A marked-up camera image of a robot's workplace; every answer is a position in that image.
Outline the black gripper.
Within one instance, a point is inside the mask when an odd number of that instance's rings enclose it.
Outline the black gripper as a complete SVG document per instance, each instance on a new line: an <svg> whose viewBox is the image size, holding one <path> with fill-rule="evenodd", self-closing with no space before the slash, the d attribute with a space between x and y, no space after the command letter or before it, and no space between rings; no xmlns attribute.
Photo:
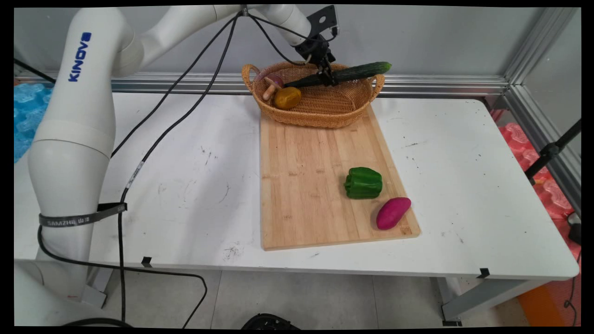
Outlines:
<svg viewBox="0 0 594 334"><path fill-rule="evenodd" d="M329 43L336 37L326 39L323 35L316 35L295 46L295 51L301 55L305 64L314 64L318 68L318 75L325 75L325 86L336 86L336 80L331 69L331 63L335 61L329 49Z"/></svg>

